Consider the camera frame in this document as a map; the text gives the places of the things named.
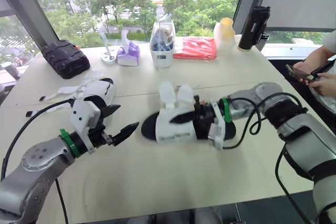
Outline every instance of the red cloth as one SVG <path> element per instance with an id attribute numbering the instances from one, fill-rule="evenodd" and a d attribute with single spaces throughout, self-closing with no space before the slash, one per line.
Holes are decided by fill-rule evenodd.
<path id="1" fill-rule="evenodd" d="M 213 60 L 216 58 L 215 39 L 210 37 L 182 37 L 175 39 L 175 59 Z"/>

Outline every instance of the smartphone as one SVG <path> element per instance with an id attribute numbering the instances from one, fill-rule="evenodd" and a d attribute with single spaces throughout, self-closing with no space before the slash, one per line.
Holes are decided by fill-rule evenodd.
<path id="1" fill-rule="evenodd" d="M 309 73 L 303 72 L 299 69 L 294 68 L 291 65 L 286 65 L 286 68 L 288 69 L 288 72 L 291 76 L 293 76 L 295 79 L 302 78 L 303 80 L 306 80 L 308 82 L 316 81 L 315 77 Z"/>

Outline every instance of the gray floor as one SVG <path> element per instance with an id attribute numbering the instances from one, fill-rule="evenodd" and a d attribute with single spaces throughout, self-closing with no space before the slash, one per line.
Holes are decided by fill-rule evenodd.
<path id="1" fill-rule="evenodd" d="M 306 216 L 315 220 L 317 213 L 312 199 L 312 191 L 293 194 L 294 200 L 297 202 L 301 210 Z M 293 206 L 286 197 L 275 197 L 249 202 L 241 202 L 237 204 L 241 220 L 247 224 L 304 224 Z M 238 220 L 238 214 L 235 204 L 214 206 L 214 211 L 218 214 L 223 224 L 229 224 L 234 219 Z M 169 212 L 151 216 L 147 223 L 157 224 L 187 224 L 193 223 L 193 211 L 185 210 L 179 212 Z M 91 222 L 88 224 L 126 224 L 129 219 L 119 219 L 101 222 Z"/>

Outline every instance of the black cable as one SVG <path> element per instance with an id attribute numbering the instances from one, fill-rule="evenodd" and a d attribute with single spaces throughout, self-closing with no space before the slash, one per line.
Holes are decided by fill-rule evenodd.
<path id="1" fill-rule="evenodd" d="M 258 116 L 258 121 L 257 121 L 257 123 L 258 123 L 258 128 L 257 128 L 255 134 L 258 134 L 258 132 L 260 131 L 260 128 L 261 128 L 261 116 L 260 116 L 260 112 L 259 112 L 258 109 L 257 109 L 257 105 L 256 105 L 256 103 L 255 103 L 254 101 L 248 99 L 248 98 L 243 98 L 243 97 L 242 97 L 242 98 L 234 98 L 234 99 L 230 99 L 231 102 L 233 102 L 233 101 L 238 101 L 238 100 L 244 100 L 244 101 L 247 101 L 247 102 L 251 103 L 252 106 L 254 107 L 254 109 L 252 110 L 250 116 L 248 117 L 248 119 L 247 119 L 247 121 L 246 121 L 244 130 L 243 130 L 243 133 L 242 133 L 241 138 L 240 138 L 240 140 L 238 141 L 238 143 L 235 144 L 235 145 L 233 145 L 233 146 L 223 147 L 223 149 L 233 149 L 233 148 L 238 147 L 238 146 L 242 143 L 242 141 L 243 141 L 243 139 L 244 139 L 244 137 L 245 137 L 245 133 L 246 133 L 248 124 L 249 124 L 249 122 L 251 121 L 251 118 L 252 118 L 252 116 L 253 116 L 253 114 L 254 114 L 255 112 L 257 113 L 257 116 Z"/>
<path id="2" fill-rule="evenodd" d="M 269 100 L 269 99 L 271 99 L 271 98 L 273 98 L 273 97 L 277 97 L 277 96 L 279 96 L 279 95 L 287 95 L 287 96 L 289 96 L 289 97 L 292 97 L 292 98 L 297 102 L 297 104 L 298 104 L 300 107 L 302 107 L 302 104 L 301 104 L 300 100 L 299 100 L 295 95 L 290 94 L 290 93 L 286 93 L 286 92 L 274 93 L 274 94 L 272 94 L 272 95 L 266 97 L 265 99 L 263 99 L 261 102 L 258 103 L 258 105 L 256 105 L 255 102 L 253 102 L 252 100 L 247 99 L 247 98 L 234 98 L 234 99 L 230 99 L 231 102 L 233 102 L 233 101 L 237 101 L 237 100 L 245 100 L 245 101 L 248 101 L 249 103 L 251 103 L 251 104 L 253 105 L 254 108 L 253 108 L 253 110 L 252 110 L 250 116 L 248 117 L 248 119 L 247 119 L 247 121 L 246 121 L 244 130 L 243 130 L 243 133 L 242 133 L 241 138 L 240 138 L 240 140 L 238 141 L 238 143 L 235 144 L 235 145 L 233 145 L 233 146 L 223 147 L 223 149 L 225 149 L 225 150 L 227 150 L 227 149 L 234 149 L 234 148 L 238 147 L 238 146 L 242 143 L 242 141 L 243 141 L 243 139 L 244 139 L 244 137 L 245 137 L 245 133 L 246 133 L 248 124 L 250 123 L 250 121 L 251 121 L 251 119 L 252 119 L 254 113 L 257 113 L 258 121 L 255 122 L 255 123 L 251 126 L 251 128 L 250 128 L 249 131 L 250 131 L 250 133 L 251 133 L 252 135 L 256 135 L 256 134 L 258 134 L 259 131 L 260 131 L 260 128 L 261 128 L 261 122 L 264 120 L 264 119 L 261 119 L 261 117 L 260 117 L 260 112 L 258 111 L 258 109 L 259 109 L 262 105 L 264 105 L 264 103 L 265 103 L 267 100 Z M 255 132 L 252 132 L 252 129 L 253 129 L 253 127 L 254 127 L 256 124 L 258 124 L 257 130 L 256 130 Z"/>
<path id="3" fill-rule="evenodd" d="M 277 178 L 277 181 L 279 183 L 279 185 L 281 186 L 281 188 L 283 189 L 283 191 L 286 194 L 286 197 L 288 198 L 288 200 L 290 201 L 290 203 L 293 205 L 294 209 L 296 210 L 296 212 L 298 213 L 298 215 L 301 217 L 301 219 L 305 222 L 305 224 L 311 224 L 312 222 L 307 218 L 307 216 L 301 211 L 301 209 L 299 208 L 299 206 L 296 204 L 296 202 L 294 201 L 294 199 L 290 196 L 290 194 L 288 193 L 287 189 L 285 188 L 285 186 L 283 185 L 283 183 L 280 180 L 279 177 L 279 165 L 280 165 L 280 161 L 282 158 L 282 152 L 284 151 L 284 148 L 282 148 L 277 163 L 275 165 L 275 177 Z"/>
<path id="4" fill-rule="evenodd" d="M 68 100 L 64 100 L 64 101 L 60 101 L 60 102 L 57 102 L 57 103 L 54 103 L 48 107 L 45 107 L 44 109 L 38 111 L 34 116 L 32 116 L 23 126 L 22 128 L 19 130 L 19 132 L 16 134 L 16 136 L 14 137 L 11 145 L 9 146 L 8 150 L 7 150 L 7 153 L 6 153 L 6 156 L 4 157 L 3 159 L 3 162 L 2 162 L 2 168 L 1 168 L 1 181 L 6 177 L 6 170 L 7 170 L 7 165 L 8 165 L 8 160 L 9 160 L 9 156 L 17 142 L 17 140 L 19 139 L 19 137 L 21 136 L 21 134 L 24 132 L 24 130 L 26 129 L 26 127 L 28 127 L 28 125 L 36 118 L 38 117 L 39 115 L 41 115 L 43 112 L 53 108 L 53 107 L 56 107 L 58 105 L 61 105 L 61 104 L 64 104 L 64 103 L 70 103 L 72 104 L 74 101 L 74 99 L 68 99 Z"/>
<path id="5" fill-rule="evenodd" d="M 250 132 L 251 135 L 257 135 L 257 133 L 256 133 L 256 132 L 253 132 L 252 129 L 253 129 L 254 126 L 256 126 L 258 123 L 259 123 L 259 120 L 256 121 L 256 122 L 254 122 L 254 123 L 251 125 L 250 130 L 249 130 L 249 132 Z"/>
<path id="6" fill-rule="evenodd" d="M 57 191 L 58 191 L 59 199 L 60 199 L 61 204 L 62 204 L 64 219 L 65 219 L 65 224 L 69 224 L 68 215 L 67 215 L 67 209 L 65 208 L 65 204 L 64 204 L 61 188 L 59 187 L 58 179 L 55 179 L 55 183 L 56 183 L 56 188 L 57 188 Z"/>

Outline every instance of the white bottle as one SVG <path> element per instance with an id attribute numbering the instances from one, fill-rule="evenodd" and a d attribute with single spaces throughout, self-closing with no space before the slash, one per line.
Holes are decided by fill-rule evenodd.
<path id="1" fill-rule="evenodd" d="M 214 29 L 216 55 L 220 57 L 231 52 L 236 44 L 235 31 L 232 27 L 233 20 L 231 18 L 222 18 Z"/>

